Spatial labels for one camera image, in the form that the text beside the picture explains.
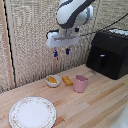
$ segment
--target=wooden table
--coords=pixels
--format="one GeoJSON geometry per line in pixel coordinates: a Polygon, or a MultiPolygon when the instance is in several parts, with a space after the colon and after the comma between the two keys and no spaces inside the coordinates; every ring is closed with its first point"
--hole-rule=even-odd
{"type": "Polygon", "coordinates": [[[53,128],[109,128],[128,101],[128,75],[111,80],[85,65],[59,73],[74,82],[82,74],[89,80],[84,93],[77,93],[63,81],[51,88],[45,79],[13,89],[0,95],[0,128],[11,128],[9,111],[19,100],[38,96],[51,101],[57,111],[53,128]]]}

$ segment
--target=white plate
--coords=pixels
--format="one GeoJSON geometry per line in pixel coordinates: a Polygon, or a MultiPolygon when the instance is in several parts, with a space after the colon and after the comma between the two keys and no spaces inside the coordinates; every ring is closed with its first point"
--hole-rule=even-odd
{"type": "Polygon", "coordinates": [[[41,97],[22,99],[9,113],[9,122],[13,128],[51,128],[55,120],[55,107],[41,97]]]}

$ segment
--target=wall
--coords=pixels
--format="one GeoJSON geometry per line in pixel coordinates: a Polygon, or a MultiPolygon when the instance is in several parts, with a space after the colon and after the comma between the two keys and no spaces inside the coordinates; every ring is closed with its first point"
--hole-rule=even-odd
{"type": "MultiPolygon", "coordinates": [[[[117,21],[126,13],[128,13],[128,0],[102,0],[96,30],[117,21]]],[[[128,16],[109,28],[128,30],[128,16]]]]}
{"type": "Polygon", "coordinates": [[[0,0],[0,93],[14,88],[11,54],[5,24],[3,2],[0,0]]]}
{"type": "MultiPolygon", "coordinates": [[[[46,46],[47,32],[59,28],[56,22],[59,1],[6,0],[17,87],[85,63],[90,36],[80,38],[79,44],[71,47],[69,56],[66,47],[57,49],[58,60],[46,46]]],[[[91,31],[92,24],[93,20],[83,25],[81,34],[91,31]]]]}

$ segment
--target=cable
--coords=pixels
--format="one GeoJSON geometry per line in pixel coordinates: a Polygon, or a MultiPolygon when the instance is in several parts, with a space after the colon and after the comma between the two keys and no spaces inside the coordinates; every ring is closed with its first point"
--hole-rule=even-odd
{"type": "Polygon", "coordinates": [[[84,35],[80,35],[80,37],[81,37],[81,36],[86,36],[86,35],[89,35],[89,34],[93,34],[93,33],[97,33],[97,32],[99,32],[99,31],[102,31],[102,30],[104,30],[104,29],[106,29],[106,28],[108,28],[108,27],[110,27],[110,26],[112,26],[112,25],[118,23],[120,20],[124,19],[127,15],[128,15],[128,13],[127,13],[126,15],[124,15],[122,18],[120,18],[119,20],[115,21],[114,23],[108,25],[107,27],[105,27],[105,28],[103,28],[103,29],[100,29],[100,30],[98,30],[98,31],[96,31],[96,32],[91,32],[91,33],[87,33],[87,34],[84,34],[84,35]]]}

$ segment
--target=snack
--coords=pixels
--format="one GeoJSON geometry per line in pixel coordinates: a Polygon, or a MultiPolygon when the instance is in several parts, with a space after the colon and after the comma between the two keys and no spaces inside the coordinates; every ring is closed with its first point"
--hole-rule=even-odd
{"type": "Polygon", "coordinates": [[[48,77],[48,81],[49,81],[50,83],[57,83],[56,79],[55,79],[54,77],[52,77],[52,76],[49,76],[49,77],[48,77]]]}
{"type": "Polygon", "coordinates": [[[68,76],[62,77],[62,80],[67,86],[73,84],[73,82],[68,78],[68,76]]]}

